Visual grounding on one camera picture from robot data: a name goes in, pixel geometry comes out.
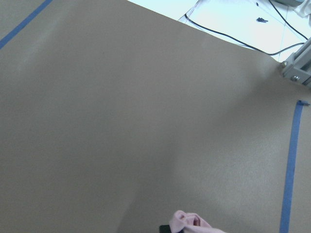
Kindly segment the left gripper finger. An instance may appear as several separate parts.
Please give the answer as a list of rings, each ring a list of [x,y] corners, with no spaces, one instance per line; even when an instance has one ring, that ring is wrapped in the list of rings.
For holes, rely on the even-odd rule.
[[[159,233],[171,233],[171,229],[169,225],[160,225]]]

